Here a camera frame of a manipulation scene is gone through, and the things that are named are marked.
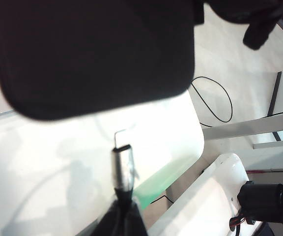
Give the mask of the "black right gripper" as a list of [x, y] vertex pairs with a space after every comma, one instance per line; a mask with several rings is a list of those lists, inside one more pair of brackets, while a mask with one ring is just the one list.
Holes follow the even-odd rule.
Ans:
[[[206, 0], [212, 10], [231, 23], [246, 24], [265, 20], [273, 15], [283, 15], [283, 0]], [[194, 25], [204, 23], [204, 2], [193, 0]]]

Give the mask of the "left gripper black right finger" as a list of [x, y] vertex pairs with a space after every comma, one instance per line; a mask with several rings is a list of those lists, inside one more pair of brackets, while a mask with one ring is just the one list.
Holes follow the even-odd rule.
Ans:
[[132, 200], [126, 213], [126, 235], [148, 236], [138, 202], [136, 202], [134, 199]]

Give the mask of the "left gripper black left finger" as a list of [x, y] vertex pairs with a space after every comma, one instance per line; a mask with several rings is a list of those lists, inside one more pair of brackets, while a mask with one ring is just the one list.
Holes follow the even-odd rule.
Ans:
[[80, 236], [122, 236], [121, 211], [114, 200], [102, 218], [97, 219], [79, 232]]

